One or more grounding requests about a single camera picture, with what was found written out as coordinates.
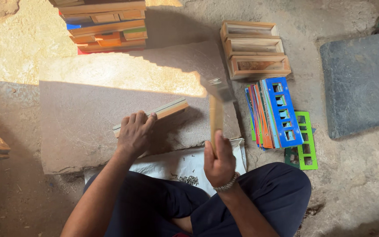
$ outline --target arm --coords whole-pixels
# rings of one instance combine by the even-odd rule
[[[205,142],[204,171],[213,187],[221,187],[233,178],[236,160],[232,154],[230,141],[223,137],[222,131],[215,133],[216,152],[209,141]],[[226,207],[229,209],[243,237],[267,236],[278,237],[257,207],[246,196],[238,182],[228,190],[218,192]]]
[[[132,163],[146,151],[156,114],[145,121],[144,111],[125,117],[121,123],[118,146],[72,211],[62,237],[103,236],[108,228],[119,188]]]

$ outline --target hand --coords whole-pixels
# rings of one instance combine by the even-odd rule
[[[153,132],[157,116],[155,113],[151,113],[150,118],[146,118],[147,116],[142,110],[123,118],[118,137],[118,152],[126,153],[133,159],[137,159],[148,149],[149,137]]]
[[[214,136],[217,156],[214,155],[211,142],[205,141],[204,172],[211,185],[217,188],[232,180],[235,175],[236,158],[233,156],[229,139],[223,137],[222,131],[217,130]]]

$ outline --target dark pants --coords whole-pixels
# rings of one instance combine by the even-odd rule
[[[84,192],[97,175],[86,184]],[[246,195],[281,237],[292,237],[311,195],[308,176],[284,163],[266,164],[237,179]],[[193,236],[241,236],[220,197],[183,182],[129,171],[119,190],[105,237],[172,237],[184,232],[171,218],[191,216]]]

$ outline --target right hand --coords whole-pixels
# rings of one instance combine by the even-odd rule
[[[236,158],[233,156],[230,141],[223,137],[223,132],[217,130],[214,136],[216,140],[215,153],[211,142],[205,141],[204,172],[211,185],[217,188],[232,180],[235,175]]]

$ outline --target wooden hammer handle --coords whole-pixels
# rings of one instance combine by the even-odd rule
[[[214,134],[218,129],[223,129],[223,103],[213,95],[210,95],[210,132],[214,154],[216,153]]]

